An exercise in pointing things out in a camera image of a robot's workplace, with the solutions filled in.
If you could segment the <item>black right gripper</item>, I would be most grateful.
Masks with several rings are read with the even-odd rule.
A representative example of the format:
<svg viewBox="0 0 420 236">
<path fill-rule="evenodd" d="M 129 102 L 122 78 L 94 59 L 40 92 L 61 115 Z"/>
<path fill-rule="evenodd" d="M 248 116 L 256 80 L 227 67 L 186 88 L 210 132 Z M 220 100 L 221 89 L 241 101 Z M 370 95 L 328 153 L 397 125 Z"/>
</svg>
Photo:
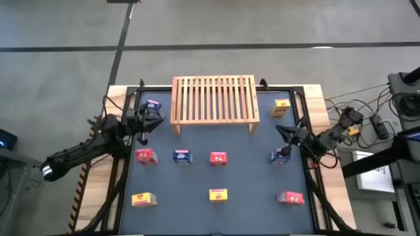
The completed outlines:
<svg viewBox="0 0 420 236">
<path fill-rule="evenodd" d="M 298 146 L 307 155 L 314 155 L 314 152 L 310 148 L 311 141 L 313 141 L 313 134 L 311 130 L 306 129 L 307 125 L 307 118 L 300 118 L 298 124 L 294 127 L 276 125 L 276 130 L 287 144 L 282 148 L 282 155 L 289 155 L 292 145 Z"/>
</svg>

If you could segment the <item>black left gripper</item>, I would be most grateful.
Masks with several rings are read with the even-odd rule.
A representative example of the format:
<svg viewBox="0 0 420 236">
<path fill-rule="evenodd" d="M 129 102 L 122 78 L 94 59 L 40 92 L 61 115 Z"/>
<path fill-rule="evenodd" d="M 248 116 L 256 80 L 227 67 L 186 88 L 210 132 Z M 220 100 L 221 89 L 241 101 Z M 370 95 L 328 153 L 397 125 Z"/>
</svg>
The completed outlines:
<svg viewBox="0 0 420 236">
<path fill-rule="evenodd" d="M 130 136 L 135 136 L 140 133 L 140 137 L 137 141 L 146 146 L 148 140 L 145 138 L 146 132 L 153 132 L 162 121 L 165 116 L 159 116 L 157 114 L 146 114 L 146 104 L 141 104 L 135 109 L 128 109 L 126 111 L 126 131 Z"/>
</svg>

